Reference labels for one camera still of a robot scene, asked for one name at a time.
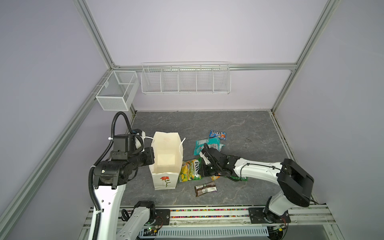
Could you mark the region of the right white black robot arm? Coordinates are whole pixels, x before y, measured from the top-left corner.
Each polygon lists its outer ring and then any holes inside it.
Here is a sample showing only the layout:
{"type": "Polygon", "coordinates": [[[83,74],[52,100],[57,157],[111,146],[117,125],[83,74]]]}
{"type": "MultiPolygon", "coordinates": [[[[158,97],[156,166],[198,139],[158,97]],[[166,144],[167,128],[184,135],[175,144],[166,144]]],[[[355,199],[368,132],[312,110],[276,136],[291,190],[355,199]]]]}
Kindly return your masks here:
{"type": "Polygon", "coordinates": [[[207,144],[201,150],[200,157],[203,161],[199,173],[204,177],[227,177],[233,181],[253,178],[280,187],[276,195],[268,198],[264,208],[249,209],[253,224],[288,224],[289,209],[310,206],[314,178],[291,159],[276,163],[255,162],[222,154],[207,144]]]}

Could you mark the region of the brown chocolate bar wrapper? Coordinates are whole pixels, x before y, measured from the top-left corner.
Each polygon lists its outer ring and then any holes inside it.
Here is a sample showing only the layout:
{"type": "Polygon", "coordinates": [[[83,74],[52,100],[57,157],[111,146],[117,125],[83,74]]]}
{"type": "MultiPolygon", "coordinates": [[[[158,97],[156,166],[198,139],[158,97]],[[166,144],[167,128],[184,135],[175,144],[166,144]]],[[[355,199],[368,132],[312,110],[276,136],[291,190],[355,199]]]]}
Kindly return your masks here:
{"type": "Polygon", "coordinates": [[[202,196],[207,193],[216,192],[217,186],[215,182],[209,182],[202,185],[195,186],[196,197],[202,196]]]}

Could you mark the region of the white flower paper bag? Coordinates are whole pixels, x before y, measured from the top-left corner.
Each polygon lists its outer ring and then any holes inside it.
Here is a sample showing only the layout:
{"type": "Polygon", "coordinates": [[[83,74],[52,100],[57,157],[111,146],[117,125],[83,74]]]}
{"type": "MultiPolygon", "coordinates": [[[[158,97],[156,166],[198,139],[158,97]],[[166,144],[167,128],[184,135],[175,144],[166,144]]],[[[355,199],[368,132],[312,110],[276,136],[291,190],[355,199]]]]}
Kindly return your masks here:
{"type": "Polygon", "coordinates": [[[154,150],[155,163],[149,169],[155,190],[174,190],[183,164],[185,139],[181,139],[178,133],[164,132],[155,132],[146,138],[152,140],[154,150]]]}

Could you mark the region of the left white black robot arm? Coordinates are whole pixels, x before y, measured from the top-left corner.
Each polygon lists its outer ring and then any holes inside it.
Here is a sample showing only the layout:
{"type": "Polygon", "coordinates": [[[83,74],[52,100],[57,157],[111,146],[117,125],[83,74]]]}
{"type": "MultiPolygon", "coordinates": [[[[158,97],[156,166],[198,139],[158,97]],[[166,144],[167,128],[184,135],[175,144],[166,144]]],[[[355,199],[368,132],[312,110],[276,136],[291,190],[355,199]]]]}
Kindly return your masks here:
{"type": "Polygon", "coordinates": [[[136,240],[147,223],[156,218],[152,201],[139,201],[119,230],[118,215],[127,183],[138,169],[154,164],[154,150],[144,146],[141,130],[132,130],[128,116],[117,112],[111,124],[110,142],[91,166],[88,188],[94,204],[90,240],[136,240]]]}

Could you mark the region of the yellow green fox's candy bag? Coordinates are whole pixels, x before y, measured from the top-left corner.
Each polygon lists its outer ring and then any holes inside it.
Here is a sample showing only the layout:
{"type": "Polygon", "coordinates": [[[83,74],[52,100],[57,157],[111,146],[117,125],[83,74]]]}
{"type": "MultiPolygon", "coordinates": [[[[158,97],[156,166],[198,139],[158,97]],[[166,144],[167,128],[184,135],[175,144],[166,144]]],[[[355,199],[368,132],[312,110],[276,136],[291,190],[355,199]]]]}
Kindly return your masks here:
{"type": "Polygon", "coordinates": [[[189,160],[182,163],[179,183],[197,181],[203,178],[201,159],[189,160]]]}

